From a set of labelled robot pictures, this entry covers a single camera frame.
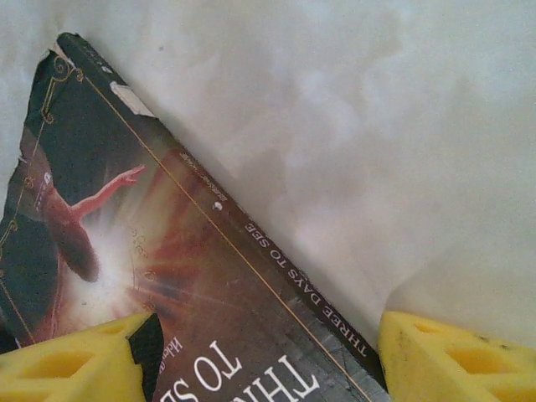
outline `book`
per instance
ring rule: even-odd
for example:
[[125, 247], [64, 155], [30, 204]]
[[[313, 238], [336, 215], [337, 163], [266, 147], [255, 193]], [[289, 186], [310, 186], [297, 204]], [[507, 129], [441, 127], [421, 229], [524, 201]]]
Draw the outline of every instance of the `book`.
[[155, 401], [389, 400], [374, 349], [77, 34], [37, 67], [0, 235], [22, 345], [152, 311]]

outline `white cloth background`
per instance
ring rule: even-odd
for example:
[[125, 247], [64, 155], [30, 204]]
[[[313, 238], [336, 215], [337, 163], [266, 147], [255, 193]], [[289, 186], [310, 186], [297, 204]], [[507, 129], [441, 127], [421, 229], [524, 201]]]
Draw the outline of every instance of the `white cloth background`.
[[533, 0], [3, 0], [0, 201], [35, 65], [76, 32], [370, 342], [394, 291], [536, 348], [534, 21]]

